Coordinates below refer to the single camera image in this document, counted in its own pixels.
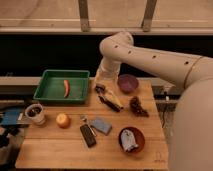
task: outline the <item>wooden table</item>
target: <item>wooden table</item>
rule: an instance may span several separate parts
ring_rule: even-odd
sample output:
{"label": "wooden table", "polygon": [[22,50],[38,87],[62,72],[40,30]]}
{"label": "wooden table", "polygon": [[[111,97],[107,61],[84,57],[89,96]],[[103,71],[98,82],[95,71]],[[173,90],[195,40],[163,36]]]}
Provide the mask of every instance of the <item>wooden table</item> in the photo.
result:
{"label": "wooden table", "polygon": [[[117,87],[113,90],[124,109],[117,113],[102,104],[90,81],[89,94],[84,105],[45,106],[47,122],[43,127],[29,126],[16,161],[16,168],[51,169],[167,169],[168,149],[149,82],[140,80],[138,89],[125,95]],[[129,100],[137,95],[149,118],[136,117],[129,109]],[[72,123],[68,129],[56,125],[58,113],[69,114]],[[88,120],[99,116],[112,124],[108,136],[97,132],[97,144],[88,148],[79,127],[80,114]],[[124,153],[118,143],[121,129],[134,126],[145,136],[145,147],[136,155]]]}

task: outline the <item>coffee cup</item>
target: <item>coffee cup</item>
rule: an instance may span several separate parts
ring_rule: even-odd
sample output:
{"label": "coffee cup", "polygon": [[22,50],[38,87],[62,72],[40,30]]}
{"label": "coffee cup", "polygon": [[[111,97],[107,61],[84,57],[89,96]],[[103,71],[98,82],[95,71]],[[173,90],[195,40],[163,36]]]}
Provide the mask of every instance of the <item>coffee cup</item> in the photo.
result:
{"label": "coffee cup", "polygon": [[39,103],[28,106],[25,110],[25,116],[36,125],[42,125],[46,121],[43,107]]}

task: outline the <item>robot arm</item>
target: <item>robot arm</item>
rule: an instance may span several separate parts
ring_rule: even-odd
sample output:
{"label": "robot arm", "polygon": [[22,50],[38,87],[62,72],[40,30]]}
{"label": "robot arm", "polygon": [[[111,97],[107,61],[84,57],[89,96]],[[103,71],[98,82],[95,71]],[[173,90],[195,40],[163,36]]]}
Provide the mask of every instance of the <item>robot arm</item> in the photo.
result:
{"label": "robot arm", "polygon": [[186,88],[174,114],[169,150],[171,171],[213,170],[213,60],[133,46],[128,32],[104,39],[103,59],[96,80],[116,77],[126,63],[175,85]]}

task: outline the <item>plastic tray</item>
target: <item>plastic tray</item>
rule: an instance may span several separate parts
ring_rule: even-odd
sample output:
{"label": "plastic tray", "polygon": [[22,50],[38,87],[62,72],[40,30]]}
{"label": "plastic tray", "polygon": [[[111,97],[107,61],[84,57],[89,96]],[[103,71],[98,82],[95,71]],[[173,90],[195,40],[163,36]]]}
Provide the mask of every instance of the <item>plastic tray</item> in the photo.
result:
{"label": "plastic tray", "polygon": [[[46,103],[84,103],[88,93],[90,72],[87,70],[45,70],[34,99]],[[70,85],[65,98],[64,80]]]}

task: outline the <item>red bowl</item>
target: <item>red bowl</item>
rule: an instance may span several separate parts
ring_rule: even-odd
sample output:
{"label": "red bowl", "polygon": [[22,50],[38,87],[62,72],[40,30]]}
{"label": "red bowl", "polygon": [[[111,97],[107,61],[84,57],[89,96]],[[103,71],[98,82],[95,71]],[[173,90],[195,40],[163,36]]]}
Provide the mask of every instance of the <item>red bowl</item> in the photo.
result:
{"label": "red bowl", "polygon": [[[128,129],[128,130],[130,130],[130,131],[133,132],[134,137],[135,137],[135,141],[138,144],[138,147],[132,149],[131,151],[124,151],[123,146],[122,146],[121,134],[122,134],[123,130],[125,130],[125,129]],[[144,145],[145,145],[145,138],[144,138],[143,133],[139,129],[135,128],[135,127],[126,127],[126,128],[123,128],[120,131],[120,133],[119,133],[118,141],[119,141],[119,144],[120,144],[121,148],[123,149],[123,151],[126,152],[126,153],[130,153],[130,154],[139,153],[141,150],[143,150]]]}

